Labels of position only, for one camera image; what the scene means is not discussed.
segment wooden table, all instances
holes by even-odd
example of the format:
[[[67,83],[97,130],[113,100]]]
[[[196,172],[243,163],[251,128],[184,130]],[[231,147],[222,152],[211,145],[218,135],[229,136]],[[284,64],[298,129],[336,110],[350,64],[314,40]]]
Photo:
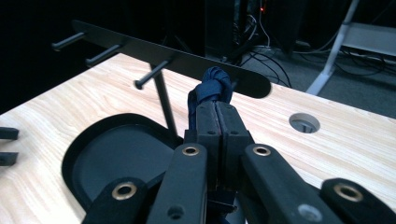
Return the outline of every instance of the wooden table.
[[[142,91],[134,87],[148,71],[148,64],[118,54],[0,116],[0,127],[20,130],[18,140],[0,140],[1,151],[19,152],[16,164],[0,167],[0,223],[84,218],[61,175],[64,153],[84,129],[111,115],[137,113],[165,126],[153,81]],[[199,81],[166,70],[164,78],[183,136],[187,93]],[[324,179],[347,178],[396,210],[395,119],[278,85],[263,99],[236,93],[231,104],[255,142],[277,149],[306,182],[319,188]],[[295,113],[317,118],[318,132],[295,131],[289,123]]]

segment navy blue towel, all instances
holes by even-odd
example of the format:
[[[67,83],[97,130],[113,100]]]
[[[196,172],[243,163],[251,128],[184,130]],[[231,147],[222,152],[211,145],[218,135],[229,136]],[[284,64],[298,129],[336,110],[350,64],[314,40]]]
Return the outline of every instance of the navy blue towel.
[[[189,92],[189,129],[196,129],[196,107],[207,101],[230,103],[233,88],[230,77],[221,68],[210,67],[204,73],[202,83]]]

